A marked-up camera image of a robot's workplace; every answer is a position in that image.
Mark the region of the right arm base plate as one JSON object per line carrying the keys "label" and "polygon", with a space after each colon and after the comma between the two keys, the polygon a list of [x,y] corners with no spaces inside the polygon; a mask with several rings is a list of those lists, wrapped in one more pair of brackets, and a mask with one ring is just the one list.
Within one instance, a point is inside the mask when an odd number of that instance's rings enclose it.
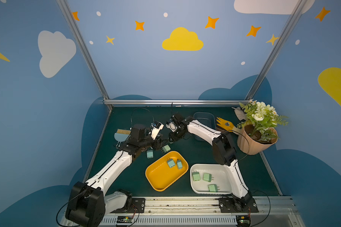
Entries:
{"label": "right arm base plate", "polygon": [[258,213],[258,207],[254,198],[241,205],[238,201],[235,201],[230,197],[220,197],[218,199],[219,208],[222,213]]}

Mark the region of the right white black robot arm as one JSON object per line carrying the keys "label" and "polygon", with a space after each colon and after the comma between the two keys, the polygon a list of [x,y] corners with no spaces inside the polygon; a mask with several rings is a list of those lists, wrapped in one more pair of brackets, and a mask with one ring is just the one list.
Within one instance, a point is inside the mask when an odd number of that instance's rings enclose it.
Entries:
{"label": "right white black robot arm", "polygon": [[191,116],[184,118],[179,113],[172,115],[171,119],[167,121],[166,127],[171,130],[170,142],[182,139],[186,133],[194,134],[208,142],[212,146],[215,161],[226,171],[231,186],[230,194],[235,200],[240,200],[243,203],[251,200],[252,195],[242,178],[236,157],[235,143],[230,132],[214,130]]}

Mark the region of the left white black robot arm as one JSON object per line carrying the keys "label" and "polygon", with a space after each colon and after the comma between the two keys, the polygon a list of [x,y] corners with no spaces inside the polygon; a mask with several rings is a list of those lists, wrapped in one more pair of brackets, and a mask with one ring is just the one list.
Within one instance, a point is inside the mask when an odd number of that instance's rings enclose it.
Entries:
{"label": "left white black robot arm", "polygon": [[132,127],[118,151],[96,175],[86,182],[77,182],[70,193],[65,218],[81,227],[97,227],[104,216],[127,212],[132,208],[132,194],[118,190],[106,198],[106,193],[119,175],[148,148],[160,149],[164,125],[155,121],[150,128],[142,124]]}

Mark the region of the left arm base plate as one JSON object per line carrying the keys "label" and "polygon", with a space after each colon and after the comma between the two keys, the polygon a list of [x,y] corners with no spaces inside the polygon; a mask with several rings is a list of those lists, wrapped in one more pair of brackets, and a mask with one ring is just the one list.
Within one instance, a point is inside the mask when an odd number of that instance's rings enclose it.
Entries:
{"label": "left arm base plate", "polygon": [[144,213],[145,211],[145,198],[131,198],[127,199],[124,207],[116,209],[111,213]]}

